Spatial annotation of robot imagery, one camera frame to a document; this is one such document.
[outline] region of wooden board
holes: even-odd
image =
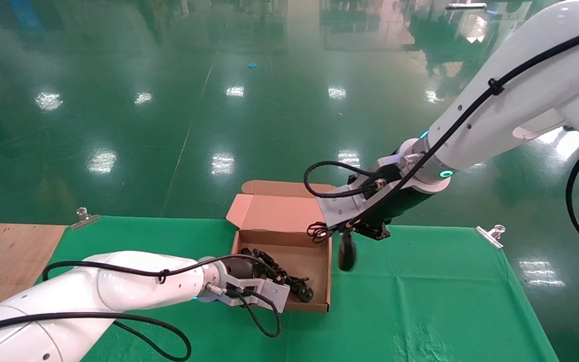
[[[0,302],[35,283],[53,255],[64,228],[0,224]]]

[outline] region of black tool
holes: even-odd
[[[271,266],[271,268],[276,272],[276,274],[278,274],[282,278],[283,283],[289,286],[290,288],[289,290],[292,293],[294,293],[294,295],[296,295],[296,297],[299,300],[301,300],[301,302],[307,303],[310,300],[312,300],[312,297],[314,297],[314,291],[312,290],[312,288],[308,287],[308,284],[306,284],[306,282],[310,280],[310,278],[297,278],[288,275],[287,271],[285,271],[282,267],[280,267],[280,265],[278,265],[274,261],[273,257],[269,256],[269,254],[267,254],[266,252],[259,249],[250,250],[248,248],[243,248],[241,250],[241,254],[257,257],[265,264]],[[270,278],[271,272],[269,270],[267,270],[264,267],[261,267],[261,265],[259,264],[253,264],[252,266],[253,266],[253,273],[256,278],[259,278],[261,275],[266,275],[268,278]]]
[[[341,232],[341,245],[338,248],[338,268],[350,271],[356,264],[356,243],[352,240],[352,233]]]

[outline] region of open cardboard box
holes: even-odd
[[[317,192],[329,192],[330,185],[313,184]],[[332,238],[315,244],[306,234],[308,226],[323,221],[317,200],[301,183],[255,179],[243,184],[227,220],[236,225],[232,254],[241,249],[263,250],[292,277],[305,278],[314,291],[312,300],[301,302],[289,294],[286,310],[327,313],[330,303]]]

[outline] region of green table cover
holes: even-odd
[[[333,256],[329,314],[285,311],[279,337],[262,335],[244,309],[186,302],[136,311],[183,330],[190,361],[358,360],[458,362],[557,360],[503,249],[473,229],[390,226],[392,236],[355,236],[351,273]],[[200,258],[230,252],[235,227],[226,220],[103,216],[62,236],[51,262],[117,250]],[[334,250],[338,250],[335,241]],[[55,270],[54,275],[67,271]],[[274,330],[270,311],[255,312]],[[165,351],[184,355],[167,330],[127,321]],[[84,360],[165,360],[114,326]]]

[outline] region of robotic arm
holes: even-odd
[[[230,255],[209,262],[183,257],[120,251],[87,257],[85,262],[120,266],[158,277],[77,266],[0,303],[3,319],[58,312],[124,312],[154,309],[198,299],[227,305],[248,304],[283,311],[290,287],[253,277],[252,256]],[[169,270],[190,268],[174,274]],[[48,319],[0,328],[0,360],[81,360],[114,319]]]
[[[538,60],[538,50],[549,51]],[[420,138],[406,140],[370,172],[350,176],[345,186],[328,194],[311,190],[326,221],[320,231],[312,230],[314,236],[342,232],[340,268],[349,270],[354,264],[351,231],[377,240],[388,237],[385,225],[393,217],[445,190],[455,172],[563,124],[579,130],[579,1],[555,4],[527,21]],[[306,172],[309,190],[308,175],[317,166]],[[227,260],[198,265],[192,259],[123,251],[87,261],[150,270],[154,276],[78,266],[0,303],[0,321],[46,312],[152,309],[194,298],[239,305],[234,293],[246,290],[256,293],[244,297],[247,303],[265,298],[281,312],[289,293],[288,286],[252,278],[246,266]],[[186,267],[192,268],[158,277],[164,268]],[[50,319],[0,328],[0,360],[80,360],[112,322]]]
[[[354,174],[330,195],[312,192],[326,221],[314,236],[342,232],[339,266],[350,270],[351,231],[386,238],[393,217],[445,190],[455,172],[565,124],[579,131],[579,1],[557,3],[529,19],[420,138],[379,158],[372,176]],[[314,168],[306,172],[308,189]],[[355,190],[362,192],[336,195]]]

